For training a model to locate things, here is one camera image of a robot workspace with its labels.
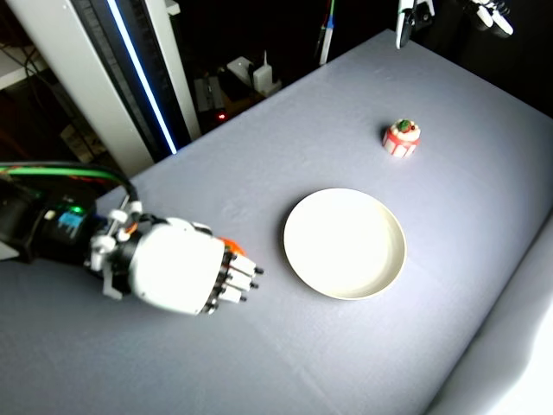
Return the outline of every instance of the black cable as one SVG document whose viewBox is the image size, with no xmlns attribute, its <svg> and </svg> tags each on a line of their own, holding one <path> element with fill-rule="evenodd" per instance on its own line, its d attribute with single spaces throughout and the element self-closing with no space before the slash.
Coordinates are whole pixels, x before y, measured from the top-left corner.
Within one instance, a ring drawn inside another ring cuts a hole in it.
<svg viewBox="0 0 553 415">
<path fill-rule="evenodd" d="M 124 189 L 129 194 L 130 201 L 138 201 L 138 192 L 137 188 L 130 182 L 129 178 L 123 173 L 110 169 L 109 167 L 97 165 L 97 164 L 85 164 L 85 163 L 74 163 L 74 162 L 50 162 L 50 161 L 40 161 L 40 162 L 0 162 L 0 167 L 3 168 L 19 168 L 19 167 L 51 167 L 51 168 L 62 168 L 62 169 L 81 169 L 81 170 L 99 170 L 103 171 L 119 181 L 119 183 L 124 187 Z"/>
</svg>

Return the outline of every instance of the red and white cupcake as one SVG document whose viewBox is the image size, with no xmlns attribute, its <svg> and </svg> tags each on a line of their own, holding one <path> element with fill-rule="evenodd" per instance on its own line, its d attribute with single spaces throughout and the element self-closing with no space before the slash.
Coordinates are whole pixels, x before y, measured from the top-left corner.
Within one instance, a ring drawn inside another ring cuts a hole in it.
<svg viewBox="0 0 553 415">
<path fill-rule="evenodd" d="M 418 125 L 408 119 L 400 119 L 386 131 L 382 145 L 393 156 L 407 157 L 419 145 L 420 136 Z"/>
</svg>

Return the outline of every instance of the green led light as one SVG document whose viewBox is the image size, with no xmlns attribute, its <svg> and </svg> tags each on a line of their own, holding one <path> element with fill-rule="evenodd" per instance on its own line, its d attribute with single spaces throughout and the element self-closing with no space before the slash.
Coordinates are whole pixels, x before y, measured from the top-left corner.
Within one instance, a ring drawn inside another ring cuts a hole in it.
<svg viewBox="0 0 553 415">
<path fill-rule="evenodd" d="M 71 206 L 69 210 L 75 212 L 76 214 L 82 214 L 85 211 L 85 209 L 83 209 L 81 206 Z"/>
</svg>

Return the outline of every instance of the gray tablecloth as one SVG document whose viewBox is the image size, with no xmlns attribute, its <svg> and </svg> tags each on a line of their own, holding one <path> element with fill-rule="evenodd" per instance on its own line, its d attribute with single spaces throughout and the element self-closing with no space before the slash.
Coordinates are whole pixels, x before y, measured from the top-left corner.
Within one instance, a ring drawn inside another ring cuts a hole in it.
<svg viewBox="0 0 553 415">
<path fill-rule="evenodd" d="M 423 130 L 406 160 L 380 143 L 403 117 Z M 553 204 L 552 131 L 384 32 L 136 178 L 149 211 L 207 223 L 266 269 L 247 303 L 179 316 L 70 266 L 0 264 L 0 412 L 423 412 Z M 283 254 L 287 213 L 331 187 L 380 199 L 407 237 L 401 277 L 365 301 L 310 290 Z"/>
</svg>

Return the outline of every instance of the orange object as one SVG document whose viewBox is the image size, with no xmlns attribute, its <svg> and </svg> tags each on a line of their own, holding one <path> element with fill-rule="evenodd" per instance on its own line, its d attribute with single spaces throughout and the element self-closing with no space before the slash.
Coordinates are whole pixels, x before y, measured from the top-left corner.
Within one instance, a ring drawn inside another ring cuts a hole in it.
<svg viewBox="0 0 553 415">
<path fill-rule="evenodd" d="M 231 250 L 231 252 L 237 253 L 238 255 L 242 255 L 243 257 L 246 256 L 244 249 L 242 249 L 242 247 L 236 242 L 234 242 L 232 239 L 227 239 L 227 238 L 219 238 L 219 239 L 225 242 L 225 245 L 228 247 L 228 249 Z"/>
</svg>

